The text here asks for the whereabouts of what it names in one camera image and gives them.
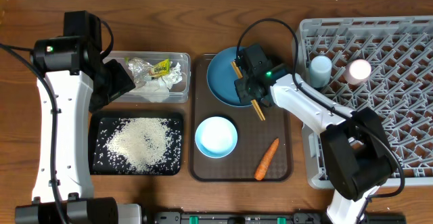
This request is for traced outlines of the light blue bowl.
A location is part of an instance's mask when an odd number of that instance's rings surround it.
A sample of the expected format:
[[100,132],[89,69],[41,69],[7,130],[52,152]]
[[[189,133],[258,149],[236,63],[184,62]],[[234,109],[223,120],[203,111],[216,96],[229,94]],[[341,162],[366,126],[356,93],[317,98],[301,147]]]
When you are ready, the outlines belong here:
[[198,125],[194,141],[203,155],[209,158],[224,158],[234,151],[238,133],[230,120],[213,116]]

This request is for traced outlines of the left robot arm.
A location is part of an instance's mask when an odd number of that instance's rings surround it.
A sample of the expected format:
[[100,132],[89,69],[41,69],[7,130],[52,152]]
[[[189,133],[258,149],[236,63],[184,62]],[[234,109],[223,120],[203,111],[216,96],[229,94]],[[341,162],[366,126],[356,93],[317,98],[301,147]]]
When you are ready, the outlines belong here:
[[109,58],[101,28],[86,11],[67,12],[60,37],[35,43],[28,67],[41,101],[41,151],[32,202],[15,209],[17,223],[143,223],[138,204],[96,198],[89,166],[88,116],[134,88]]

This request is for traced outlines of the dark blue plate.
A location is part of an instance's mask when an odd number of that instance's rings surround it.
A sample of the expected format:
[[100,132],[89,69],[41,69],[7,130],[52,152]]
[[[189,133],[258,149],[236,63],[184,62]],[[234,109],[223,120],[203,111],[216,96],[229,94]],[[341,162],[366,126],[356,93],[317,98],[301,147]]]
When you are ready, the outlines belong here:
[[236,47],[226,48],[217,53],[208,65],[206,80],[212,94],[224,104],[233,107],[249,107],[250,102],[241,103],[235,90],[238,79],[231,63],[236,56]]

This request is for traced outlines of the light blue cup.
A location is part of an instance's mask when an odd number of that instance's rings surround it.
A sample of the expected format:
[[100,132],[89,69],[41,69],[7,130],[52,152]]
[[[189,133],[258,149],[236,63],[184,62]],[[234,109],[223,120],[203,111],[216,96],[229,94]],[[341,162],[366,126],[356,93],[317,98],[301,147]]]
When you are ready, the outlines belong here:
[[310,85],[313,88],[326,86],[331,79],[332,61],[324,56],[318,55],[311,60],[309,65]]

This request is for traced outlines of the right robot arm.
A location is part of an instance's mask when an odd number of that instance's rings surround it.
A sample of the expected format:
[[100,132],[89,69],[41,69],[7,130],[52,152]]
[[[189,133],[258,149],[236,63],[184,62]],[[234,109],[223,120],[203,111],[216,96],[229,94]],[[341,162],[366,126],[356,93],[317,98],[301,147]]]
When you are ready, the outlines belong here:
[[326,210],[330,223],[360,223],[368,202],[398,168],[380,117],[370,108],[338,105],[284,64],[276,65],[260,45],[237,48],[235,81],[241,102],[262,99],[300,119],[320,137],[326,174],[335,192]]

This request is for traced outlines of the pink cup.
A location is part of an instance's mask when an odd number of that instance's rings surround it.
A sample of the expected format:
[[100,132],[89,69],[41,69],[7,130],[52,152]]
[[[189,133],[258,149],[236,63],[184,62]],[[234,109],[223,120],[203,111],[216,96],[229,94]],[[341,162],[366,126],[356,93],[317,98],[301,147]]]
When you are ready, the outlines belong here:
[[367,60],[355,60],[347,64],[343,77],[351,85],[360,85],[369,79],[372,68]]

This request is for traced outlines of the orange carrot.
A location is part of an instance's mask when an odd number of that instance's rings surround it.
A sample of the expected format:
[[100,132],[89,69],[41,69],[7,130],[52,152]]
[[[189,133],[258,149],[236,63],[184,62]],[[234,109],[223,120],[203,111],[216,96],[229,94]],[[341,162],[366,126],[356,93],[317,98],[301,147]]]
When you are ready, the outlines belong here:
[[279,139],[275,139],[273,143],[269,146],[268,150],[263,155],[259,165],[256,168],[254,178],[257,181],[261,181],[265,178],[265,175],[267,174],[268,168],[270,166],[270,163],[278,149],[279,146]]

